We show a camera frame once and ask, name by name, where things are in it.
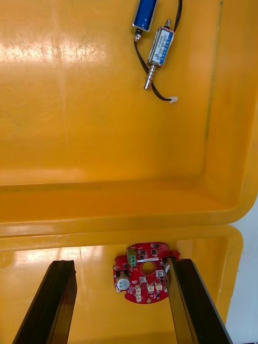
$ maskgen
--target green terminal block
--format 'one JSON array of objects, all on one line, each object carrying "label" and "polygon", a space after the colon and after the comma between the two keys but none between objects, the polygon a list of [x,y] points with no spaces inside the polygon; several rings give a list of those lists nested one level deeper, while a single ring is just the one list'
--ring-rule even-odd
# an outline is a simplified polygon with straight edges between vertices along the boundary
[{"label": "green terminal block", "polygon": [[132,268],[136,267],[136,250],[135,249],[128,249],[127,250],[127,260],[128,263],[131,265]]}]

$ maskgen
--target white wall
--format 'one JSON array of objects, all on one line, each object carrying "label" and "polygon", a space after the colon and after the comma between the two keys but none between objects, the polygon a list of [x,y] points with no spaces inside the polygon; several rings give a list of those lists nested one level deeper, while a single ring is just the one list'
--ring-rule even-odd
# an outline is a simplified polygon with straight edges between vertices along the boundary
[{"label": "white wall", "polygon": [[243,252],[226,328],[234,344],[258,342],[258,199],[232,224],[243,236]]}]

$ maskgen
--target yellow plastic case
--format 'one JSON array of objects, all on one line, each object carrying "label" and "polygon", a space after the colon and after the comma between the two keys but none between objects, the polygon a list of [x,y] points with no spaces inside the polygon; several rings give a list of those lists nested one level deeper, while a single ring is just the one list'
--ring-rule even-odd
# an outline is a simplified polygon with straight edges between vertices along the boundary
[{"label": "yellow plastic case", "polygon": [[[175,104],[143,90],[136,2],[0,1],[0,222],[20,223],[0,235],[226,224],[251,207],[258,2],[184,2],[155,79]],[[159,1],[145,59],[176,8]]]}]

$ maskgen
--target blue cylinder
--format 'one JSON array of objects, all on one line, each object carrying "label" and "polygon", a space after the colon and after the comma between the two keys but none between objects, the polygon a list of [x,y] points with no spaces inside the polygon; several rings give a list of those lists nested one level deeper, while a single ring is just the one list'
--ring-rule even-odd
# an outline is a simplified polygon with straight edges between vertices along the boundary
[{"label": "blue cylinder", "polygon": [[154,11],[157,0],[140,0],[135,14],[133,26],[144,31],[149,31],[151,28]]}]

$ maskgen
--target mounting hole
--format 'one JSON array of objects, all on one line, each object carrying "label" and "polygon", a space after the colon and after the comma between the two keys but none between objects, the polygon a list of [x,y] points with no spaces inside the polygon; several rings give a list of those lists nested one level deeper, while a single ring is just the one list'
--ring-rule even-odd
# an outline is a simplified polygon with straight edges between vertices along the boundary
[{"label": "mounting hole", "polygon": [[143,263],[141,266],[141,272],[144,275],[151,275],[155,272],[156,270],[156,265],[153,262],[146,262]]}]

